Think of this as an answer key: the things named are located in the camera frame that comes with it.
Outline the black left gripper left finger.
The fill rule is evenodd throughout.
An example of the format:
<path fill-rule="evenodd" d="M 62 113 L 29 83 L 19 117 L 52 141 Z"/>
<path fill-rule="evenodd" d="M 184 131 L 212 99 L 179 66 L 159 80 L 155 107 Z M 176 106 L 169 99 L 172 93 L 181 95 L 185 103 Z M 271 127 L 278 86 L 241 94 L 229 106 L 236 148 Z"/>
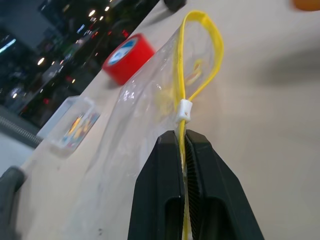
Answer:
<path fill-rule="evenodd" d="M 157 138 L 136 179 L 127 238 L 180 240 L 184 210 L 179 143 L 169 130 Z"/>

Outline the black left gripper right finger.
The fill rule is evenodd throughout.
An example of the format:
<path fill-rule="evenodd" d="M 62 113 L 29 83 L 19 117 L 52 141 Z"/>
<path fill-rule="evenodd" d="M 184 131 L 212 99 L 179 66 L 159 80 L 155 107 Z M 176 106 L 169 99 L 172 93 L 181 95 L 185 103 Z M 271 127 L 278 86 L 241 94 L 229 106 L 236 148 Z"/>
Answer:
<path fill-rule="evenodd" d="M 242 185 L 202 134 L 187 130 L 185 161 L 192 238 L 264 238 Z"/>

